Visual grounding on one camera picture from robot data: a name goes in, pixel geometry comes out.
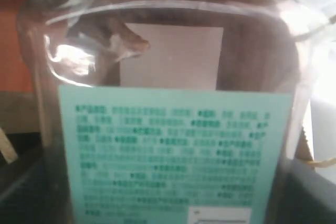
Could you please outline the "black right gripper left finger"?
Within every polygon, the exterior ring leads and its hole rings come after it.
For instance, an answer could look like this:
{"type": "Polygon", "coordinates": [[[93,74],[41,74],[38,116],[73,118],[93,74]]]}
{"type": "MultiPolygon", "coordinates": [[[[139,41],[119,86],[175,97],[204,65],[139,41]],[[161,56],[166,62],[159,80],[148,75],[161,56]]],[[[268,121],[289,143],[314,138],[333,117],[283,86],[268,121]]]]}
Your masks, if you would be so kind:
{"type": "Polygon", "coordinates": [[[70,223],[69,209],[52,190],[38,132],[1,138],[1,223],[70,223]]]}

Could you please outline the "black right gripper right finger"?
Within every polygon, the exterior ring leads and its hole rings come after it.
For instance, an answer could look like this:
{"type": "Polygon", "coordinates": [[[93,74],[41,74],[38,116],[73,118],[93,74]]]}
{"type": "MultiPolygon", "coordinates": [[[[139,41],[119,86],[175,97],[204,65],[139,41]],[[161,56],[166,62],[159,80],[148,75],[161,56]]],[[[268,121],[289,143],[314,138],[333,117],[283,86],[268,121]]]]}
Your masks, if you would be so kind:
{"type": "Polygon", "coordinates": [[[275,223],[335,224],[335,184],[297,159],[288,164],[275,223]]]}

